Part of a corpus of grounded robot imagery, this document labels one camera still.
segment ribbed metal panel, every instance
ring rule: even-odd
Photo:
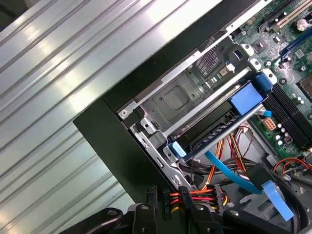
[[[220,1],[41,0],[1,32],[1,233],[126,211],[133,201],[72,120]]]

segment screw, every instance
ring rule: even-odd
[[[117,215],[117,212],[113,210],[109,210],[107,214],[113,216],[113,215]]]
[[[234,216],[239,216],[239,212],[237,211],[230,211],[230,214]]]
[[[123,111],[121,112],[121,116],[122,116],[122,117],[125,117],[125,116],[127,115],[127,113],[128,113],[128,112],[127,112],[126,110],[123,110]]]
[[[201,205],[196,205],[195,207],[196,207],[196,209],[201,210],[201,211],[204,209],[204,207]]]

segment red wire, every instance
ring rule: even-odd
[[[199,191],[190,191],[190,194],[205,194],[208,192],[213,192],[214,189],[207,189],[207,190],[199,190]],[[179,193],[170,194],[170,196],[179,196]]]
[[[193,196],[192,197],[193,200],[203,200],[203,201],[214,201],[215,198],[212,198],[212,197],[196,197],[196,196]]]
[[[232,157],[235,161],[235,163],[237,164],[237,166],[240,168],[241,171],[244,171],[243,170],[243,166],[240,164],[240,162],[238,161],[238,158],[236,157],[236,154],[235,154],[235,150],[233,149],[232,145],[231,145],[231,141],[229,139],[229,136],[226,137],[227,140],[228,140],[228,143],[229,143],[229,147],[231,149],[231,153],[232,153]]]
[[[170,205],[175,204],[175,203],[178,202],[178,201],[179,201],[179,199],[175,199],[175,200],[173,200],[172,202],[170,202]]]
[[[221,151],[220,157],[218,157],[218,159],[222,159],[223,151],[224,151],[224,146],[222,146],[222,151]],[[211,170],[212,170],[212,176],[211,176],[210,180],[208,181],[208,183],[211,182],[211,180],[212,180],[212,178],[213,178],[213,176],[214,176],[214,174],[215,174],[215,165],[213,165],[213,167],[211,168]]]
[[[281,164],[282,162],[284,162],[284,161],[286,161],[286,160],[291,160],[292,162],[294,162],[294,161],[300,162],[300,163],[302,163],[307,169],[311,168],[311,166],[308,165],[307,163],[305,163],[304,161],[302,161],[302,160],[300,160],[300,159],[298,159],[298,158],[296,158],[296,157],[289,157],[289,158],[285,158],[285,159],[280,160],[280,161],[274,166],[273,172],[276,171],[276,169],[277,169],[277,167],[278,167],[279,164]]]
[[[192,196],[193,200],[202,200],[202,201],[215,201],[215,198],[212,197],[198,197],[198,196]],[[175,199],[172,202],[170,202],[170,205],[175,204],[176,202],[179,202],[179,199]]]
[[[284,164],[283,169],[282,169],[282,174],[285,172],[286,166],[289,165],[289,164],[291,164],[291,163],[293,163],[293,162],[297,162],[297,161],[296,161],[296,160],[291,160],[291,161],[286,162],[286,163]],[[306,165],[306,163],[305,163],[304,161],[302,161],[302,164],[303,164],[304,166],[306,166],[307,169],[309,169],[309,167],[307,167],[308,164]]]

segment black wire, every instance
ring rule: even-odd
[[[286,204],[292,207],[292,211],[294,212],[292,232],[294,234],[298,233],[298,230],[301,231],[310,224],[308,212],[290,186],[278,174],[271,171],[270,173],[275,178],[275,183],[283,193]]]

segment yellow wire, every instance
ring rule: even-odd
[[[171,210],[171,213],[173,213],[173,212],[175,212],[175,211],[177,211],[179,209],[179,207],[177,206],[177,207],[175,207],[175,208],[173,208],[172,210]]]
[[[223,141],[219,141],[218,145],[217,145],[217,150],[216,150],[216,157],[219,157],[220,153],[221,153],[221,149],[222,149],[222,142]],[[207,178],[207,184],[210,184],[212,178],[213,178],[213,170],[210,170],[209,176]]]
[[[228,197],[227,197],[227,196],[225,196],[225,200],[224,200],[224,202],[223,202],[223,206],[225,206],[226,203],[228,203]]]
[[[233,136],[232,133],[230,134],[230,137],[231,137],[231,139],[232,139],[233,146],[235,147],[237,153],[239,154],[237,157],[238,157],[240,163],[242,164],[242,167],[243,167],[244,171],[246,171],[246,167],[245,167],[245,164],[244,164],[244,162],[243,162],[243,156],[241,155],[241,153],[240,153],[240,151],[239,151],[239,147],[238,147],[238,145],[237,145],[237,143],[236,143],[236,141],[235,141],[235,138],[234,138],[234,136]]]

